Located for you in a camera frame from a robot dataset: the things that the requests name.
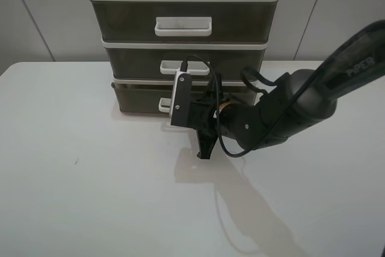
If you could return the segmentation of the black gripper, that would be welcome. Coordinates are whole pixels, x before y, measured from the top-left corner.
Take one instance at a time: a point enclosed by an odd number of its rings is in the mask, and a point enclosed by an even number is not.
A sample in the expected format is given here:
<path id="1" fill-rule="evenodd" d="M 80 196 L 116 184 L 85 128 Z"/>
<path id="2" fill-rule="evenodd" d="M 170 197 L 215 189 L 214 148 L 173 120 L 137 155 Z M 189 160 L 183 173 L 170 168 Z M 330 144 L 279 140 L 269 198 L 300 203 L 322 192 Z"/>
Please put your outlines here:
<path id="1" fill-rule="evenodd" d="M 203 96 L 190 103 L 188 127 L 195 129 L 200 159 L 210 159 L 217 142 L 216 99 L 223 99 L 223 87 L 220 74 L 211 77 L 212 96 Z"/>

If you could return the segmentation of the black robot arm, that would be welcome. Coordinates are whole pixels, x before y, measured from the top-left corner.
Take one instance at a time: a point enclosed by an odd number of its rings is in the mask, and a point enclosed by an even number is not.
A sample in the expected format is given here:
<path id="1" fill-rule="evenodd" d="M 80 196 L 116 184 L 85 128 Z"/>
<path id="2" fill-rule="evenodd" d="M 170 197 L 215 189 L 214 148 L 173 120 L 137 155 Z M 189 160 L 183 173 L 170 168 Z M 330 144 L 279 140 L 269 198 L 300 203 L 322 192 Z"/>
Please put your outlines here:
<path id="1" fill-rule="evenodd" d="M 241 70 L 244 84 L 261 97 L 255 105 L 214 96 L 203 109 L 191 107 L 188 126 L 197 133 L 200 159 L 209 159 L 216 143 L 233 158 L 284 143 L 289 137 L 330 118 L 337 100 L 384 76 L 384 20 L 361 29 L 315 69 L 300 69 L 269 81 L 251 67 Z"/>

